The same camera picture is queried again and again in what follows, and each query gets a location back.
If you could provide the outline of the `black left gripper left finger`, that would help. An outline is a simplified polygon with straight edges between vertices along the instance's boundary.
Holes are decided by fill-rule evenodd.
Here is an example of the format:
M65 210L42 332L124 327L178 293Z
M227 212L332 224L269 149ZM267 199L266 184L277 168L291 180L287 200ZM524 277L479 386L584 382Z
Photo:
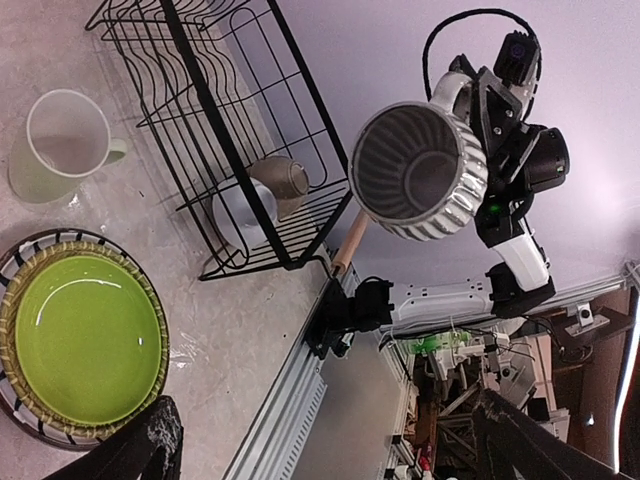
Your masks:
M183 426L170 396L158 397L100 446L52 473L54 480L181 477Z

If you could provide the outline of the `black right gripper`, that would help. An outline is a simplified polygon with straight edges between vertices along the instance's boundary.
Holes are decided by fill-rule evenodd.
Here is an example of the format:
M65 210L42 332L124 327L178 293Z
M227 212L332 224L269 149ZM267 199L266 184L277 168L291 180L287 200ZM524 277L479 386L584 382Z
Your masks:
M488 159L485 200L517 192L540 192L538 172L545 126L520 122L522 102L488 67L481 67L472 83L470 126Z

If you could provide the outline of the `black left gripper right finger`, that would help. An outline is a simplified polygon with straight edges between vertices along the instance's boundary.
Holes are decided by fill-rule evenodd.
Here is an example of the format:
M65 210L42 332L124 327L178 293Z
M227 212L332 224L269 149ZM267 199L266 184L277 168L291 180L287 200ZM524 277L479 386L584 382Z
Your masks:
M479 394L472 413L478 479L625 479L560 441L497 392Z

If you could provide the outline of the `striped black white cup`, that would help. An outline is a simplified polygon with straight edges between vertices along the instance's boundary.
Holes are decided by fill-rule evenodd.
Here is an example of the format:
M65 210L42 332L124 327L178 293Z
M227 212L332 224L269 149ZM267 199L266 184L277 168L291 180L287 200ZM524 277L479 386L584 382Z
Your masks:
M448 72L427 103L399 103L363 127L349 161L353 195L368 216L403 239L439 240L465 228L488 187L486 155L455 112L470 89Z

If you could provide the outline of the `yellow green woven plate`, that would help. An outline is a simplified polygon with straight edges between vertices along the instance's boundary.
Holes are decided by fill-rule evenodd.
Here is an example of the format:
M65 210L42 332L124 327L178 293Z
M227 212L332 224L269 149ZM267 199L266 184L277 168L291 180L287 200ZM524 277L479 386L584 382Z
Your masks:
M1 365L18 400L70 436L105 440L161 394L169 332L151 282L88 241L46 247L1 298Z

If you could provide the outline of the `lime green plate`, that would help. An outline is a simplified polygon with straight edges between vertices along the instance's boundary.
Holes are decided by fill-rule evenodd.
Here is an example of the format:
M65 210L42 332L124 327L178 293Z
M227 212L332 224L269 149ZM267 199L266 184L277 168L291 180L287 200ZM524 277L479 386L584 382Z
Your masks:
M39 260L14 281L17 362L47 411L97 427L143 405L164 348L160 314L141 281L89 254Z

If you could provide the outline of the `white bowl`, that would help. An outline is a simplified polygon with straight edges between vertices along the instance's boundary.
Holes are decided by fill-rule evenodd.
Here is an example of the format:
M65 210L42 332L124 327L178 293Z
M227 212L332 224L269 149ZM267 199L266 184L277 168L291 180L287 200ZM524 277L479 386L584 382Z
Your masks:
M212 199L212 212L217 230L232 247L253 249L267 240L236 179L227 179L218 184L217 193Z

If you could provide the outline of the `light green cup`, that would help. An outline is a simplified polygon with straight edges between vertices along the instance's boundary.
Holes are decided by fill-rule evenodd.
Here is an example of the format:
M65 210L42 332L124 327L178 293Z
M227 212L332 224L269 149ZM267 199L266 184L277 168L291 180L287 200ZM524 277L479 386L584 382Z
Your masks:
M127 153L127 143L112 136L92 99L70 89L52 90L36 100L16 136L8 180L21 200L48 203Z

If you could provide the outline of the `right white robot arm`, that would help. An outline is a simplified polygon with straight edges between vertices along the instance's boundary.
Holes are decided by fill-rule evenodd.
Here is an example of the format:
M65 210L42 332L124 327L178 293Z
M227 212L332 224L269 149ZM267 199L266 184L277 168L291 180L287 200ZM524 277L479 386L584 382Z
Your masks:
M407 287L364 280L327 315L337 332L389 328L410 337L461 314L513 318L550 299L555 286L526 216L537 193L569 170L561 132L523 119L520 99L493 73L448 72L426 103L376 115L353 148L348 176L362 211L387 232L441 240L473 225L500 258L483 287Z

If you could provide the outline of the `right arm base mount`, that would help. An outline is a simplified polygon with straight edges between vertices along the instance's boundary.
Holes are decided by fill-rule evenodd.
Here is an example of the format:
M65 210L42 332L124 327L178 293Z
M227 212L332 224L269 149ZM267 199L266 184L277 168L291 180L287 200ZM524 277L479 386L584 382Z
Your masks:
M311 352L320 360L325 360L329 351L341 358L350 348L344 340L346 335L367 333L391 324L392 286L388 280L368 277L348 296L341 282L332 277L304 335Z

